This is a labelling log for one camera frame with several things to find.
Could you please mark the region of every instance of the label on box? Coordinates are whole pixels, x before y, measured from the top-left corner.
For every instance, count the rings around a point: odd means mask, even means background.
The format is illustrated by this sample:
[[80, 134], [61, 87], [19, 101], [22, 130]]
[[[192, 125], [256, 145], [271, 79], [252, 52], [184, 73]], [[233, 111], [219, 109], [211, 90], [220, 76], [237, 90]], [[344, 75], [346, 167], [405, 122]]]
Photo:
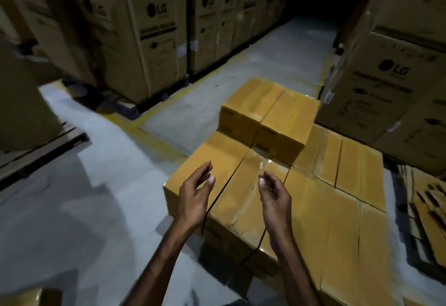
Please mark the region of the label on box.
[[390, 128], [387, 129], [388, 132], [393, 132], [393, 130], [395, 130], [397, 127], [399, 127], [401, 125], [400, 121], [395, 122], [395, 124], [393, 124]]
[[177, 56], [178, 58], [183, 57], [187, 54], [187, 43], [180, 44], [177, 47]]
[[335, 94], [334, 93], [332, 93], [332, 92], [327, 92], [327, 94], [325, 95], [325, 98], [324, 98], [324, 103], [325, 104], [329, 104], [330, 102], [331, 102], [331, 100], [333, 99], [333, 97], [335, 96]]
[[190, 49], [195, 52], [198, 51], [198, 40], [194, 40], [194, 41], [190, 42]]

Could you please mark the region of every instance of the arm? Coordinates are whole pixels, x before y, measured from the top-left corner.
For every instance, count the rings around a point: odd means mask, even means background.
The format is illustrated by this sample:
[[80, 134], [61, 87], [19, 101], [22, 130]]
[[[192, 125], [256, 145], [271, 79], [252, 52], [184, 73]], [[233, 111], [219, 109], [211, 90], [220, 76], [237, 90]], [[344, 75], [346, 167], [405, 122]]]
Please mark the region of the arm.
[[289, 305], [322, 306], [319, 293], [294, 240], [291, 225], [291, 196], [274, 174], [259, 176], [263, 219], [277, 255]]
[[204, 220], [207, 201], [215, 183], [212, 164], [199, 167], [180, 188], [178, 214], [163, 236], [152, 259], [133, 286], [123, 306], [161, 305], [178, 255], [187, 238]]

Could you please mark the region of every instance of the concrete floor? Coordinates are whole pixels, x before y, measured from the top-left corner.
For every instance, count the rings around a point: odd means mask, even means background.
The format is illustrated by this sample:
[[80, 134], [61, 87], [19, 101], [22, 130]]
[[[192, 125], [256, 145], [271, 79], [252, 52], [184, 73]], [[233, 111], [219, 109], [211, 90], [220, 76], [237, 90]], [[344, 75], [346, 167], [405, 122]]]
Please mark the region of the concrete floor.
[[[42, 87], [53, 110], [91, 143], [1, 192], [0, 294], [46, 285], [64, 290], [64, 306], [118, 305], [171, 223], [162, 185], [215, 130], [220, 102], [253, 75], [316, 96], [334, 34], [325, 23], [294, 19], [136, 122], [93, 112], [57, 84]], [[445, 287], [405, 261], [390, 173], [384, 177], [399, 290], [440, 305]], [[250, 305], [285, 304], [191, 236], [164, 305], [245, 305], [246, 296]]]

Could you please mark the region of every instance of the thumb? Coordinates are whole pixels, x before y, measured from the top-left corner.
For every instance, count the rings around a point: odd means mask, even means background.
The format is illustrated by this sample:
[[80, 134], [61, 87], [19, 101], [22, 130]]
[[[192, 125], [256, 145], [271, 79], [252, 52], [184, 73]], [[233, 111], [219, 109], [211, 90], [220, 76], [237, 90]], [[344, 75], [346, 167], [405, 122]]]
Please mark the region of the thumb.
[[260, 199], [262, 200], [263, 204], [268, 203], [272, 200], [270, 189], [266, 185], [265, 178], [263, 177], [259, 178], [259, 192]]
[[204, 183], [203, 187], [197, 191], [197, 193], [199, 195], [204, 195], [206, 196], [206, 198], [209, 197], [210, 192], [212, 191], [212, 189], [214, 188], [214, 184], [215, 184], [215, 177], [214, 176], [210, 176]]

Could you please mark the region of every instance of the hand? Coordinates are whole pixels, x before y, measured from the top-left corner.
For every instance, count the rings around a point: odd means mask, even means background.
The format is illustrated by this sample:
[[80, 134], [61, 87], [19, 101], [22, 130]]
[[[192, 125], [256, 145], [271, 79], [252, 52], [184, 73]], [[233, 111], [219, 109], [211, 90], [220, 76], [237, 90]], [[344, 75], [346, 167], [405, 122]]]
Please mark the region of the hand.
[[[180, 204], [174, 223], [186, 236], [192, 234], [206, 216], [207, 201], [215, 184], [215, 177], [209, 173], [211, 170], [211, 162], [204, 163], [180, 187]], [[203, 187], [197, 190], [204, 181]]]
[[282, 181], [271, 172], [259, 175], [259, 192], [263, 205], [263, 220], [276, 254], [288, 242], [293, 243], [291, 226], [291, 196]]

